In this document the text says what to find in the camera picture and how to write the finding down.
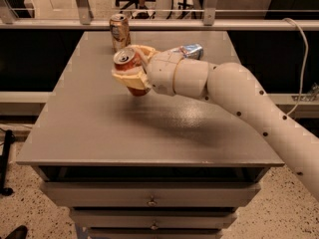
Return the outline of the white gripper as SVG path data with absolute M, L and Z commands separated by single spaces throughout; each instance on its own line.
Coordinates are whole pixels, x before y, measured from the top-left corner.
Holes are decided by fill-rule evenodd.
M 149 90 L 152 85 L 156 93 L 174 96 L 173 76 L 183 55 L 172 51 L 158 53 L 154 47 L 145 45 L 130 45 L 130 48 L 140 55 L 147 73 L 142 67 L 134 67 L 126 71 L 112 69 L 112 76 L 128 88 Z

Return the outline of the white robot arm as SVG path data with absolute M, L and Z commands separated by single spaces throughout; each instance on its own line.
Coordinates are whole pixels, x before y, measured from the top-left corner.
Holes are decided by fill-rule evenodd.
M 237 63 L 204 61 L 202 48 L 160 52 L 129 45 L 114 54 L 112 76 L 133 92 L 213 103 L 252 126 L 306 189 L 319 199 L 319 139 L 283 112 L 253 74 Z

